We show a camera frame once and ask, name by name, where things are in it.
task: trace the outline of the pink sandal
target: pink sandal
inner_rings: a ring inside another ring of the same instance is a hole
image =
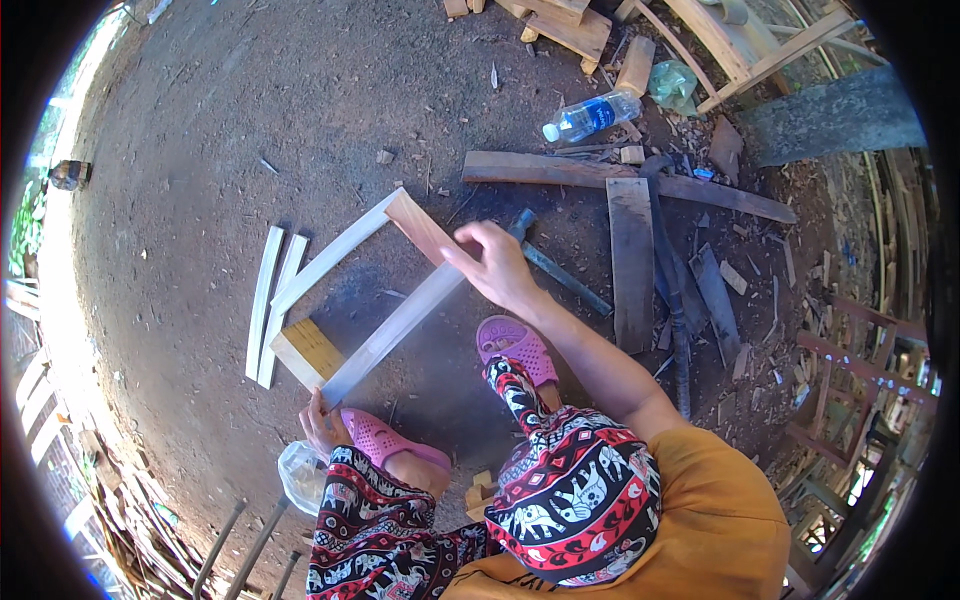
[[[383,463],[394,454],[408,450],[424,461],[447,471],[451,469],[450,457],[446,454],[433,446],[407,440],[370,413],[345,408],[340,411],[340,415],[353,438],[353,444],[379,468],[383,468]]]
[[[496,340],[507,340],[513,344],[502,350],[484,350],[485,345],[492,345]],[[530,373],[534,387],[546,381],[560,382],[543,340],[532,328],[513,317],[494,315],[480,323],[477,327],[477,352],[484,365],[490,363],[494,356],[506,356],[519,361]]]

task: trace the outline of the hand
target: hand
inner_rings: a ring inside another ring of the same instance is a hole
[[[461,244],[476,242],[483,247],[479,262],[461,248],[440,250],[487,300],[529,320],[536,306],[548,298],[530,275],[519,242],[494,222],[469,223],[457,229],[453,237]]]
[[[330,464],[330,452],[338,445],[353,445],[353,438],[344,425],[340,410],[329,410],[320,388],[313,389],[310,404],[300,411],[300,425],[310,446],[317,450],[321,460]]]

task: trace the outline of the orange shirt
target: orange shirt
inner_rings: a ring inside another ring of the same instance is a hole
[[[656,539],[615,582],[554,591],[611,600],[777,598],[790,528],[760,469],[695,427],[664,431],[649,448],[662,485]],[[554,587],[500,554],[460,569],[443,599],[534,600]]]

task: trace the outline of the dirt ground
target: dirt ground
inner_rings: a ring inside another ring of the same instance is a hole
[[[181,534],[205,553],[234,499],[249,501],[218,567],[236,570],[257,535],[255,518],[266,518],[282,493],[276,457],[302,437],[297,412],[308,399],[282,366],[269,391],[243,376],[269,225],[307,235],[311,258],[397,180],[447,231],[474,219],[506,225],[529,206],[539,215],[529,239],[612,301],[610,229],[600,190],[474,189],[460,181],[466,151],[540,153],[540,125],[562,102],[607,90],[602,81],[585,79],[578,57],[548,40],[535,44],[538,55],[531,58],[518,41],[522,28],[494,3],[447,23],[442,5],[430,2],[176,2],[154,26],[132,24],[108,57],[88,98],[76,152],[95,169],[73,202],[73,242],[83,255],[78,286],[103,354],[101,385],[127,429],[142,434],[151,469],[180,515]],[[622,35],[614,29],[605,60]],[[661,47],[658,52],[661,60]],[[492,62],[498,90],[490,85]],[[679,144],[648,98],[644,106],[638,121],[644,145],[668,151],[671,141]],[[711,123],[696,127],[708,136]],[[396,154],[393,163],[375,163],[381,149]],[[717,259],[729,260],[750,282],[745,296],[731,293],[731,299],[740,337],[755,348],[751,377],[731,382],[707,329],[693,349],[691,398],[694,421],[748,457],[759,454],[761,468],[776,458],[782,425],[793,415],[793,332],[807,288],[819,295],[819,282],[806,274],[820,264],[824,247],[834,245],[828,178],[817,175],[822,169],[811,162],[783,171],[743,170],[741,188],[781,202],[790,198],[800,217],[793,228],[712,206],[663,203],[681,255],[689,258],[695,239],[710,242]],[[440,189],[450,190],[449,197]],[[854,209],[851,218],[858,218],[862,206]],[[705,212],[710,227],[698,230]],[[748,228],[750,238],[734,233],[734,223]],[[767,231],[793,243],[798,281],[792,291],[780,245],[764,237]],[[310,316],[349,355],[398,306],[400,300],[382,292],[410,293],[430,269],[398,230],[384,228],[299,301],[288,322]],[[773,321],[771,274],[781,282],[780,325],[764,345]],[[535,277],[612,339],[611,319],[586,310],[543,273]],[[511,431],[518,427],[481,380],[474,350],[476,324],[494,310],[463,286],[347,400],[454,458],[439,529],[466,523],[465,485],[473,473],[498,468],[515,442]],[[662,322],[665,307],[659,311]],[[637,359],[652,371],[666,357],[653,351]],[[588,403],[569,369],[558,369],[564,400]],[[671,372],[661,379],[669,390]],[[751,409],[755,388],[761,390],[758,410]],[[726,392],[737,394],[737,411],[717,422],[717,400]],[[290,509],[251,583],[272,589],[290,550],[306,550],[301,536],[312,525]],[[302,585],[305,563],[291,591]]]

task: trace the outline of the bottle label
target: bottle label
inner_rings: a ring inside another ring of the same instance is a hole
[[[593,123],[593,130],[599,132],[613,125],[616,115],[613,107],[603,98],[591,98],[584,102],[584,108]]]

